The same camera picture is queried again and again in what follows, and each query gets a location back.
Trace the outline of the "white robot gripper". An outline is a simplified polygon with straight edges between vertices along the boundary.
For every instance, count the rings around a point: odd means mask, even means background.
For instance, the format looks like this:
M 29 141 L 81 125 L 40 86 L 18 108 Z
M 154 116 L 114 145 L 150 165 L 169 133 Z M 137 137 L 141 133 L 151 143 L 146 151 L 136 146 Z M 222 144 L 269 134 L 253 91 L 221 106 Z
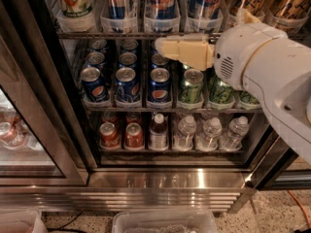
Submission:
M 167 36 L 155 40 L 155 49 L 163 57 L 179 61 L 199 71 L 214 64 L 216 75 L 235 90 L 243 90 L 243 72 L 260 47 L 275 39 L 287 39 L 279 29 L 261 23 L 247 9 L 236 15 L 238 26 L 226 30 L 218 39 L 216 49 L 209 36 L 201 33 Z

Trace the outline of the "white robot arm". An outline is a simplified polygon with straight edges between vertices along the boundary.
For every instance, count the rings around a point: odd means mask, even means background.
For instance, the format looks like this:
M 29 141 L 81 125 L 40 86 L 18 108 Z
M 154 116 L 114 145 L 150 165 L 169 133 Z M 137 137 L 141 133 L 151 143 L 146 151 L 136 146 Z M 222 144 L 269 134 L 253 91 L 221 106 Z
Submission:
M 212 46 L 202 33 L 155 40 L 162 56 L 216 75 L 258 99 L 270 125 L 299 156 L 311 163 L 311 49 L 245 9 L 239 24 Z

